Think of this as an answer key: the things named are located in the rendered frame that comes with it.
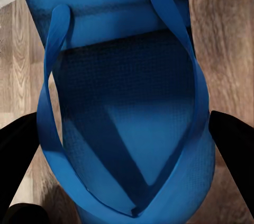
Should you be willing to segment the sandal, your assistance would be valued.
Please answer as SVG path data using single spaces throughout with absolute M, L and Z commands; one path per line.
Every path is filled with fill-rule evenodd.
M 215 171 L 189 1 L 26 3 L 45 50 L 40 146 L 82 224 L 188 222 Z

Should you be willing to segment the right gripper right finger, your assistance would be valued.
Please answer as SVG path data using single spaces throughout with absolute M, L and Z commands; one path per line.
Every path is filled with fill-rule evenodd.
M 254 218 L 254 128 L 212 111 L 208 129 Z

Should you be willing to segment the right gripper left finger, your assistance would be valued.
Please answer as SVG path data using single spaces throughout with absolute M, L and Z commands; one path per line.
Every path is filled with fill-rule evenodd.
M 36 112 L 0 129 L 0 224 L 39 145 Z

